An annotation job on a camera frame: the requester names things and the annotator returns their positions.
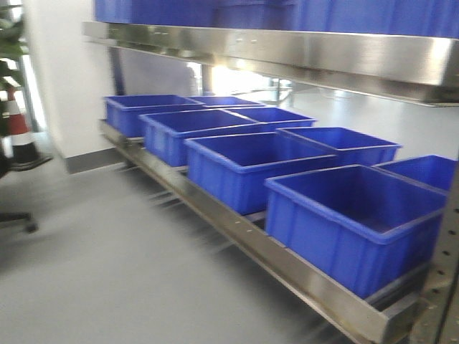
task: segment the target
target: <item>stainless steel shelf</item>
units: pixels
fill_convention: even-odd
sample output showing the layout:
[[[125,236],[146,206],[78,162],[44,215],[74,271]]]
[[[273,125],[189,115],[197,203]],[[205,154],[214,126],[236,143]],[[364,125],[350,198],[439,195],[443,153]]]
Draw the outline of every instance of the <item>stainless steel shelf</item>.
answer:
[[[85,22],[112,47],[427,105],[459,105],[459,40]]]
[[[174,192],[355,343],[394,344],[409,335],[418,299],[415,287],[422,286],[425,268],[396,281],[378,295],[362,300],[267,236],[250,221],[250,217],[235,213],[193,184],[183,171],[168,166],[147,152],[138,141],[127,139],[103,120],[100,129],[128,160]]]

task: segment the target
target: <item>chair leg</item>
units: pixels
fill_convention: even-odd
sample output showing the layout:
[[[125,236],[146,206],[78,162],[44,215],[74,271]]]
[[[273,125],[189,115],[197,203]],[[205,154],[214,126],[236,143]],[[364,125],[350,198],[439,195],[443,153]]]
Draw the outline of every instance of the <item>chair leg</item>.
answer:
[[[32,220],[31,213],[0,213],[0,222],[18,221],[18,220]]]
[[[25,231],[33,233],[38,230],[38,224],[32,217],[32,213],[0,213],[0,223],[24,220]]]

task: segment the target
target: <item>metal rack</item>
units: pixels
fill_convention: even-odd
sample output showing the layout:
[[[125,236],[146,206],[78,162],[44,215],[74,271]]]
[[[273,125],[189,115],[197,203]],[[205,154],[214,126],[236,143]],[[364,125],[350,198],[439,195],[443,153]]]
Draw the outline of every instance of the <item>metal rack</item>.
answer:
[[[92,40],[112,47],[429,105],[456,105],[459,100],[459,41],[454,39],[94,22],[85,23],[84,28]],[[273,40],[283,42],[277,52],[266,49]],[[353,53],[345,60],[322,59],[332,48],[332,57]],[[407,337],[419,344],[459,343],[459,168],[426,283],[421,268],[362,300],[265,235],[251,218],[240,216],[195,186],[183,171],[145,151],[138,140],[125,138],[104,121],[100,129],[126,159],[177,194],[355,343],[392,344]],[[420,297],[417,288],[423,284]]]

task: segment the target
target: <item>traffic cone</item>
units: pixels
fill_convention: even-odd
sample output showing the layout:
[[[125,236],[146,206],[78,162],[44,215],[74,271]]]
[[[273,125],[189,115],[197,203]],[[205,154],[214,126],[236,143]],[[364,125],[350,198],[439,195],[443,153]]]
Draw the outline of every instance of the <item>traffic cone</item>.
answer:
[[[8,90],[8,102],[6,103],[9,112],[8,127],[13,148],[13,158],[10,169],[12,171],[32,170],[52,159],[49,154],[41,154],[35,147],[32,134],[27,128],[24,116],[19,111],[14,88]]]

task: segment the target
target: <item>blue plastic bin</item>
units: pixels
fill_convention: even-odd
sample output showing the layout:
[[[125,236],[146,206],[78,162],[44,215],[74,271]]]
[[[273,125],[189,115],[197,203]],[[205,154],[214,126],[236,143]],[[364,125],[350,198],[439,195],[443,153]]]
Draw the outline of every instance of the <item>blue plastic bin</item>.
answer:
[[[232,29],[283,29],[283,2],[279,0],[220,0],[216,27]]]
[[[338,157],[339,165],[372,166],[394,160],[397,149],[393,142],[375,138],[345,128],[289,128],[279,129],[302,137],[312,145],[330,149]]]
[[[95,18],[125,24],[210,27],[215,0],[95,0]]]
[[[270,106],[238,107],[227,108],[226,110],[265,123],[265,132],[275,131],[278,128],[311,127],[317,121],[299,113]]]
[[[366,166],[268,179],[266,231],[365,298],[427,262],[445,195]]]
[[[284,133],[187,140],[188,177],[240,214],[266,210],[266,178],[331,167],[335,156]]]
[[[299,0],[293,30],[459,37],[457,0]]]
[[[105,97],[107,123],[128,138],[144,135],[139,115],[169,113],[202,108],[196,100],[178,95],[117,95]]]
[[[457,161],[442,156],[420,156],[419,158],[383,163],[376,165],[376,167],[447,194],[453,182],[456,165]]]
[[[187,165],[187,138],[259,133],[262,124],[224,110],[184,111],[142,115],[145,148],[170,166]]]
[[[238,97],[218,97],[218,96],[204,96],[204,97],[190,97],[204,104],[206,108],[235,108],[235,107],[258,107],[265,106],[261,102],[253,102],[244,100]]]

